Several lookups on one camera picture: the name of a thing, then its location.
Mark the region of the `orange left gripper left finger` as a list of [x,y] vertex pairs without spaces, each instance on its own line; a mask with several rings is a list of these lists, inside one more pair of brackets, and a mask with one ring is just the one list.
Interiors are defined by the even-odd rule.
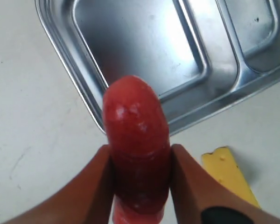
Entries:
[[53,196],[9,224],[106,224],[114,195],[110,148],[103,145],[83,170]]

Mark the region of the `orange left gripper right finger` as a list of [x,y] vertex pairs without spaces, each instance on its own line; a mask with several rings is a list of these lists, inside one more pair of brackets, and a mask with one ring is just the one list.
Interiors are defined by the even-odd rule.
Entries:
[[280,224],[218,183],[182,145],[171,148],[170,190],[179,224]]

